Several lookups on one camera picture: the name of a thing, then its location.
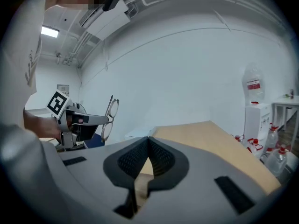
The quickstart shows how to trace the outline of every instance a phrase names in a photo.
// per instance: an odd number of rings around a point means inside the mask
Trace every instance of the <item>plastic bottle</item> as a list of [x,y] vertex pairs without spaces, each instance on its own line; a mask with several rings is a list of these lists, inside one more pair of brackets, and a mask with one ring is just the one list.
[[239,136],[239,135],[236,135],[236,136],[233,136],[235,140],[237,140],[238,142],[242,143],[242,141],[244,140],[244,134],[242,136]]
[[271,154],[271,152],[275,149],[275,146],[278,142],[277,128],[278,127],[274,127],[273,125],[271,126],[271,129],[269,131],[268,138],[266,141],[265,149],[263,151],[266,155]]
[[259,159],[263,154],[263,146],[258,143],[258,139],[249,139],[247,142],[247,149]]
[[242,78],[246,104],[252,102],[262,103],[265,98],[265,85],[263,81],[263,73],[255,63],[246,66]]
[[284,170],[287,162],[285,145],[282,145],[280,149],[274,150],[265,162],[265,166],[278,177]]

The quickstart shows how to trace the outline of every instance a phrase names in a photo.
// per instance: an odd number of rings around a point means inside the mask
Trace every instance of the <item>white wall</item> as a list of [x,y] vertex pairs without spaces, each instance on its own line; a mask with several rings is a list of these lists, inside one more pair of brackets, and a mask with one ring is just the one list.
[[265,102],[290,89],[297,91],[298,62],[280,35],[269,21],[238,5],[166,1],[107,39],[108,72],[101,47],[94,51],[83,68],[80,100],[87,112],[98,115],[105,113],[112,94],[120,100],[108,143],[123,140],[140,126],[205,120],[241,135],[245,116],[241,79],[248,63],[256,62],[263,70]]
[[36,68],[36,93],[31,95],[25,109],[43,109],[50,100],[58,84],[70,86],[70,98],[79,102],[79,88],[81,85],[76,68],[57,65],[55,62],[40,58]]

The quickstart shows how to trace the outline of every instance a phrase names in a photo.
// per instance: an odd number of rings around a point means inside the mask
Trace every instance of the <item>black rubber strip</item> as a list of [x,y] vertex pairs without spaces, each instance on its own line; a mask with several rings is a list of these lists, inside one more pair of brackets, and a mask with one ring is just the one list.
[[85,160],[86,160],[85,157],[77,157],[77,158],[73,158],[73,159],[64,160],[63,163],[65,166],[69,166],[69,165],[72,165],[75,163],[83,162]]
[[218,177],[215,182],[238,214],[242,214],[255,205],[229,177]]

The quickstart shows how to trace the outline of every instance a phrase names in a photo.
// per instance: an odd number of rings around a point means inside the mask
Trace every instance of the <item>wooden table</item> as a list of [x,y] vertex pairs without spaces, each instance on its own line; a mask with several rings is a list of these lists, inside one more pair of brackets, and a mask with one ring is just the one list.
[[54,138],[40,138],[39,140],[40,141],[48,141],[48,142],[50,142],[50,141],[54,140]]
[[[157,127],[153,137],[200,148],[220,156],[255,180],[266,194],[280,187],[278,180],[252,153],[211,121]],[[149,159],[141,173],[153,175]]]
[[[295,109],[297,109],[297,112],[298,112],[298,109],[299,109],[299,96],[295,95],[293,99],[291,99],[290,97],[288,97],[288,98],[279,98],[277,100],[274,100],[273,104],[274,104],[274,119],[273,119],[274,120],[274,125],[277,125],[277,107],[278,106],[284,107],[284,113],[285,113],[284,130],[285,130],[286,129],[286,119],[287,119],[287,108],[288,107],[295,108]],[[297,131],[298,131],[298,126],[299,126],[299,115],[297,115],[297,117],[296,117],[295,130],[294,130],[293,138],[292,138],[292,141],[291,141],[291,149],[293,148],[294,143],[295,143],[295,139],[296,139]]]

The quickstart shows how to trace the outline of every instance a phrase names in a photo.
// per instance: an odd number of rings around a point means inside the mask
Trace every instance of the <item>glasses frame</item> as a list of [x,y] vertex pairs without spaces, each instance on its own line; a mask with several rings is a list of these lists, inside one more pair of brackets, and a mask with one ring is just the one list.
[[[119,107],[119,104],[120,104],[120,100],[119,100],[119,99],[114,99],[113,101],[112,101],[112,99],[113,99],[113,95],[112,95],[111,98],[110,98],[109,105],[108,105],[107,110],[106,110],[106,113],[105,113],[105,116],[108,117],[108,118],[109,118],[109,117],[112,118],[112,120],[109,121],[109,122],[107,122],[106,124],[104,124],[103,127],[102,127],[102,133],[101,133],[102,142],[107,141],[107,139],[109,138],[109,136],[110,136],[110,134],[111,134],[111,131],[112,131],[112,128],[113,128],[113,121],[114,121],[114,118],[115,118],[115,116],[116,116],[116,114],[117,114],[117,112],[118,112],[118,107]],[[116,110],[115,115],[112,116],[112,115],[111,115],[111,108],[113,107],[113,105],[115,104],[115,102],[117,103],[117,110]],[[109,135],[108,135],[106,138],[104,138],[105,128],[106,128],[106,126],[107,126],[108,124],[111,124],[112,127],[111,127],[111,130],[110,130]]]

